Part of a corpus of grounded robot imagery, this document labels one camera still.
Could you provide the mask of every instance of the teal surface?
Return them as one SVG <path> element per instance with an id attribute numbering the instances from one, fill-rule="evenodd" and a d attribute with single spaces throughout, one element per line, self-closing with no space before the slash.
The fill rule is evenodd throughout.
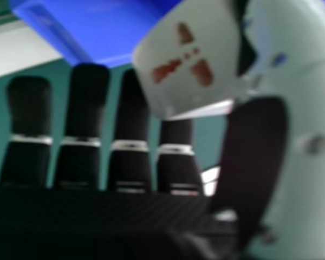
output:
<path id="1" fill-rule="evenodd" d="M 113 126 L 116 114 L 116 104 L 119 97 L 122 74 L 130 66 L 122 66 L 112 70 L 112 82 L 106 105 L 106 118 L 102 135 L 101 189 L 106 187 L 108 155 L 113 138 Z M 5 89 L 9 81 L 18 75 L 40 75 L 48 78 L 53 87 L 53 138 L 51 162 L 49 166 L 48 186 L 52 184 L 59 144 L 62 139 L 68 98 L 68 81 L 71 67 L 64 61 L 55 61 L 39 67 L 31 68 L 0 78 L 0 168 L 7 142 L 10 138 L 10 118 L 6 104 Z M 194 149 L 202 169 L 218 163 L 220 147 L 224 135 L 226 120 L 217 116 L 195 120 Z M 159 139 L 160 121 L 152 118 L 150 125 L 149 146 L 151 149 L 151 164 L 154 171 L 156 149 Z"/>

